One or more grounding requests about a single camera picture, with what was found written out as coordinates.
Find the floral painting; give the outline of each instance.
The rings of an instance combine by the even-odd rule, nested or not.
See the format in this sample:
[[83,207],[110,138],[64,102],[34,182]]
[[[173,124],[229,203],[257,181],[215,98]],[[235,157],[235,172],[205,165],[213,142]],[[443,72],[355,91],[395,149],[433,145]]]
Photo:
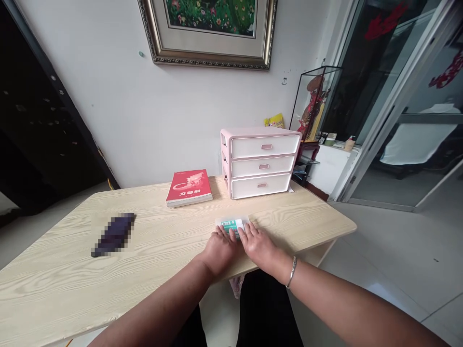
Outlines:
[[254,36],[257,0],[165,0],[170,26]]

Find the framed painting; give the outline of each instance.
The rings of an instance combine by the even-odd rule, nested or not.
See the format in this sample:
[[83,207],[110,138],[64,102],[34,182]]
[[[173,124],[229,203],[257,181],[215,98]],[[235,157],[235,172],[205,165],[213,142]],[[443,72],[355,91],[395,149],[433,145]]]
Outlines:
[[268,70],[277,0],[138,0],[155,64]]

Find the person's lap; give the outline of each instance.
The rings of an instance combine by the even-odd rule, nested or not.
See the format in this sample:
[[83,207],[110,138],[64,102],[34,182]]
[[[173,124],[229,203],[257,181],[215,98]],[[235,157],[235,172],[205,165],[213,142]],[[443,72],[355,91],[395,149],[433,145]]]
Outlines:
[[[262,270],[246,274],[243,282],[236,345],[303,346],[285,286]],[[172,346],[207,346],[199,306]]]

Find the black door frame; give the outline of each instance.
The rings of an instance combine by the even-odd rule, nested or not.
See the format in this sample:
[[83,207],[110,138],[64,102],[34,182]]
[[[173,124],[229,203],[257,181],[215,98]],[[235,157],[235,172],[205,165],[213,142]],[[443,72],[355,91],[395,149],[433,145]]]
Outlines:
[[111,183],[111,186],[114,189],[121,189],[121,187],[116,181],[116,178],[114,177],[114,174],[112,173],[111,168],[108,166],[108,163],[106,163],[106,159],[103,155],[103,152],[98,147],[95,140],[93,139],[92,133],[90,132],[90,130],[88,130],[87,126],[85,125],[85,122],[83,121],[81,115],[79,114],[79,111],[76,109],[74,103],[72,102],[72,99],[70,98],[63,83],[61,82],[61,79],[59,78],[58,74],[54,70],[52,63],[48,59],[47,55],[43,51],[36,37],[30,30],[29,26],[27,25],[27,22],[24,19],[15,1],[14,0],[2,0],[2,2],[7,8],[8,12],[10,13],[14,22],[18,26],[19,31],[24,36],[24,39],[26,40],[32,52],[34,53],[35,57],[37,58],[38,62],[40,63],[50,83],[56,90],[56,93],[59,95],[61,101],[65,105],[66,110],[70,113],[71,117],[74,119],[74,122],[77,125],[77,128],[81,132],[85,142],[87,143],[87,146],[90,148],[99,166],[101,167],[106,177],[108,178],[109,182]]

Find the person's left hand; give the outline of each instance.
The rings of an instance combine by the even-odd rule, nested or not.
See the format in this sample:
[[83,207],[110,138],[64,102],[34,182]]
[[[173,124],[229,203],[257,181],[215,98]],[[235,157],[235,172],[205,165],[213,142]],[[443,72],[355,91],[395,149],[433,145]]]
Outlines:
[[238,244],[235,233],[230,230],[227,234],[223,226],[216,226],[204,251],[196,257],[202,261],[212,272],[215,278],[220,276],[235,259],[238,253]]

